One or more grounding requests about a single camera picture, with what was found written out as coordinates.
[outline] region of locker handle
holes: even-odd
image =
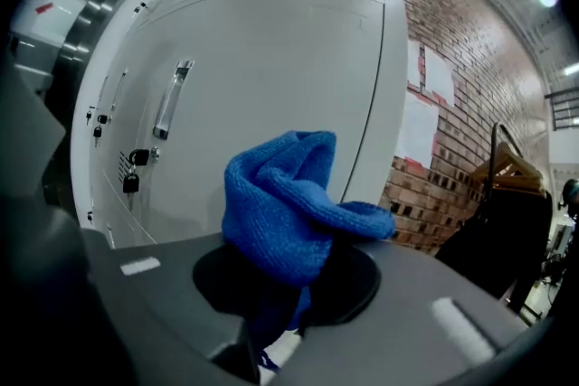
[[[175,113],[179,94],[185,84],[187,73],[193,68],[194,64],[194,61],[182,60],[176,65],[175,74],[161,100],[157,118],[155,119],[155,126],[153,127],[153,135],[161,140],[166,140],[169,136],[169,128],[171,127],[171,120]]]

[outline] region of paper sheet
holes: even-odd
[[[420,71],[418,60],[420,58],[420,44],[417,41],[408,41],[408,68],[406,78],[408,82],[420,88]]]
[[[446,61],[428,47],[424,47],[426,57],[426,89],[436,92],[446,103],[454,106],[454,83],[452,69]]]
[[[432,142],[438,128],[438,106],[427,103],[412,92],[406,91],[402,126],[394,154],[410,158],[430,168]]]

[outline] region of brick wall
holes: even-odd
[[[455,107],[439,105],[430,169],[395,158],[381,204],[395,214],[394,240],[434,253],[468,219],[482,198],[469,174],[489,157],[490,131],[508,124],[525,158],[548,187],[547,105],[539,74],[502,17],[486,0],[405,0],[408,31],[452,67]]]

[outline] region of blue towel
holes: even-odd
[[[331,132],[292,131],[237,155],[225,170],[223,235],[281,283],[304,287],[316,279],[336,231],[369,239],[394,233],[390,212],[329,200],[335,150]]]

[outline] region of locker door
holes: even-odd
[[[371,0],[209,0],[139,30],[140,41],[169,42],[139,68],[150,81],[139,143],[161,152],[135,197],[151,236],[219,231],[229,160],[292,129],[337,133],[328,192],[339,201],[370,109],[383,14]],[[182,60],[195,64],[160,140],[157,110]]]

